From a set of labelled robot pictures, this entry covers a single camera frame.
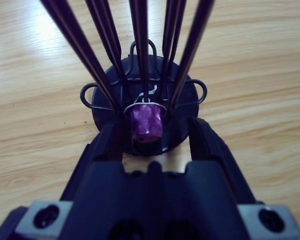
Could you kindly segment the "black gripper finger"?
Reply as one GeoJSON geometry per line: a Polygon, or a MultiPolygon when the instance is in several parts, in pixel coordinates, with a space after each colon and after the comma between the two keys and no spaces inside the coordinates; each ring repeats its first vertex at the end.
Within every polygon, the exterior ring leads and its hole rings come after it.
{"type": "Polygon", "coordinates": [[[123,159],[124,124],[116,120],[107,123],[84,148],[71,177],[61,195],[62,200],[74,200],[88,169],[93,162],[123,159]]]}
{"type": "Polygon", "coordinates": [[[204,119],[188,118],[190,154],[193,161],[214,161],[238,203],[254,203],[255,197],[228,145],[204,119]]]}

